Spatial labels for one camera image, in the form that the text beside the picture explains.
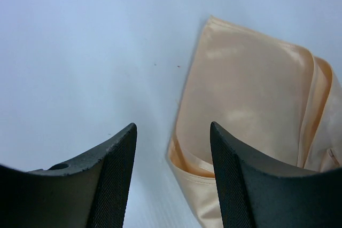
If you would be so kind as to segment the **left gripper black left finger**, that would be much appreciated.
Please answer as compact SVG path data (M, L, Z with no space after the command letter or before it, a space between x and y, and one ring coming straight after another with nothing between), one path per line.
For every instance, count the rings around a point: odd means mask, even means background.
M47 170L1 166L1 227L122 227L136 141L132 123Z

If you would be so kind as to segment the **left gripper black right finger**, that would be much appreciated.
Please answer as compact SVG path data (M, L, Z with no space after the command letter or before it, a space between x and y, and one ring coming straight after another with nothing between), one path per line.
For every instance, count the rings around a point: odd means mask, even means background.
M278 161L211 123L224 227L341 227L341 169L314 172Z

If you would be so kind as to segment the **peach cloth napkin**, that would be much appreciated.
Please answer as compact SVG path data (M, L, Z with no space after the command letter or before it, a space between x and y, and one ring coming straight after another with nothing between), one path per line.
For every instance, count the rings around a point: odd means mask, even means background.
M341 85L309 50L210 17L180 102L168 157L202 227L224 227L210 127L278 161L341 169Z

